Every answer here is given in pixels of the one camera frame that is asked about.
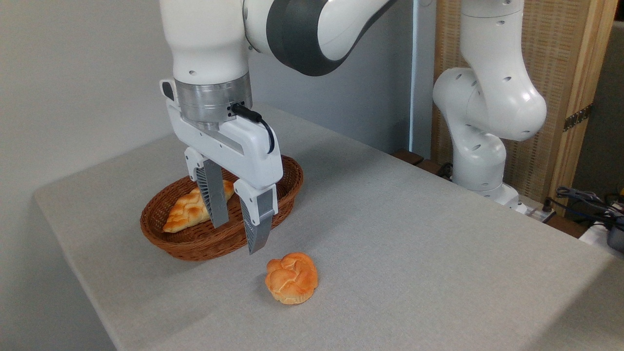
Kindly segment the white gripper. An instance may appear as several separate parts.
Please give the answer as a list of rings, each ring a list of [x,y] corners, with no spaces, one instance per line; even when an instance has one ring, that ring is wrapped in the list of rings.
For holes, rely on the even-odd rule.
[[[242,117],[224,122],[218,131],[198,129],[181,117],[180,104],[172,99],[173,81],[161,80],[160,85],[173,130],[189,146],[184,153],[189,176],[200,189],[212,225],[218,228],[228,222],[223,167],[240,178],[234,189],[240,198],[249,254],[262,249],[278,213],[275,183],[283,177],[278,143],[270,153],[267,129]]]

